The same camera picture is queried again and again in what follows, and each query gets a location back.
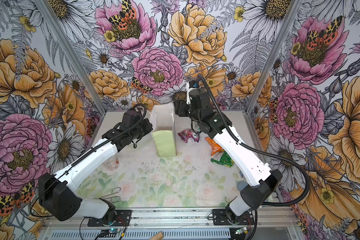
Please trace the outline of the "white green paper bag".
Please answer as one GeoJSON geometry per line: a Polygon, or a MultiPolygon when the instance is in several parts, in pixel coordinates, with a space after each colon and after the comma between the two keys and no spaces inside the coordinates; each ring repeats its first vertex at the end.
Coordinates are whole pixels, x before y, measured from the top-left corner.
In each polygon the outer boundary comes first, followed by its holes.
{"type": "Polygon", "coordinates": [[[155,105],[151,111],[149,121],[153,126],[152,137],[161,158],[177,155],[174,116],[172,103],[155,105]]]}

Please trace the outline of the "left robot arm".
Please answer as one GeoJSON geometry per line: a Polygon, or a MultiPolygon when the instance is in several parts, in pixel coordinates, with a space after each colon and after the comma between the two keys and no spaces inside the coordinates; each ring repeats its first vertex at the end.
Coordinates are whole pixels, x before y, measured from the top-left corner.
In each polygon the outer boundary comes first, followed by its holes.
{"type": "Polygon", "coordinates": [[[110,226],[116,220],[115,206],[103,199],[82,199],[75,192],[81,183],[100,165],[115,157],[124,147],[136,144],[153,130],[147,119],[147,108],[137,104],[127,110],[120,123],[72,164],[54,174],[39,178],[39,204],[57,220],[94,218],[110,226]]]}

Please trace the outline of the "orange corn chips bag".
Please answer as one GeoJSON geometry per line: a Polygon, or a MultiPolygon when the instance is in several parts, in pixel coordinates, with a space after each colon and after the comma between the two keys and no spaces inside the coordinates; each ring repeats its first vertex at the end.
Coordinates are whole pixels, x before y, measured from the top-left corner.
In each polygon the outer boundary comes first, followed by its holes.
{"type": "Polygon", "coordinates": [[[211,156],[220,153],[220,152],[224,152],[225,150],[219,145],[217,144],[213,139],[211,139],[210,137],[206,137],[205,140],[208,142],[208,144],[211,146],[211,156]]]}

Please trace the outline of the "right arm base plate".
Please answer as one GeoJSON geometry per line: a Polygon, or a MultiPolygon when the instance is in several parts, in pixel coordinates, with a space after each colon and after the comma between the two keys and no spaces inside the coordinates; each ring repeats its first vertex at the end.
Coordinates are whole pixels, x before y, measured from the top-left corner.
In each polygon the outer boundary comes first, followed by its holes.
{"type": "Polygon", "coordinates": [[[208,219],[213,221],[214,226],[253,226],[255,223],[251,213],[244,212],[242,215],[236,216],[227,209],[212,209],[208,219]]]}

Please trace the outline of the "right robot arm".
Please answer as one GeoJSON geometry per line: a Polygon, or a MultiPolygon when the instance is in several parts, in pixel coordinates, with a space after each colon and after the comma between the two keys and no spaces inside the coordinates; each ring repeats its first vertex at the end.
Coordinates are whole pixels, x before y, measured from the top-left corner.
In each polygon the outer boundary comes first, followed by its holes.
{"type": "Polygon", "coordinates": [[[186,99],[174,101],[175,113],[197,123],[201,132],[220,145],[243,173],[247,184],[226,206],[226,216],[234,223],[245,212],[264,204],[279,185],[282,174],[249,150],[229,118],[219,107],[212,106],[210,97],[205,89],[191,89],[186,99]]]}

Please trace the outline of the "purple pink candy bag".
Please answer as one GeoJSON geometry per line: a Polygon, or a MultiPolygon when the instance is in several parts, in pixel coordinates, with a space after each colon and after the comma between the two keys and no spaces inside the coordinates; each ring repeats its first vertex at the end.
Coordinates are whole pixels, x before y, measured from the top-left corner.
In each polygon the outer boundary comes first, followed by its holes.
{"type": "Polygon", "coordinates": [[[194,132],[192,129],[185,129],[178,133],[178,136],[184,143],[198,143],[200,140],[200,134],[194,132]]]}

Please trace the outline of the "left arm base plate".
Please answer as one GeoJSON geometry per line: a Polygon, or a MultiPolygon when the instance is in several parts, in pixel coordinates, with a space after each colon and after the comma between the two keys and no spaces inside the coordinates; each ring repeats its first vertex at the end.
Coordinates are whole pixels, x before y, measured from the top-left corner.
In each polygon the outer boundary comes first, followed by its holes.
{"type": "Polygon", "coordinates": [[[88,227],[128,227],[132,218],[132,210],[113,210],[101,219],[89,218],[88,227]]]}

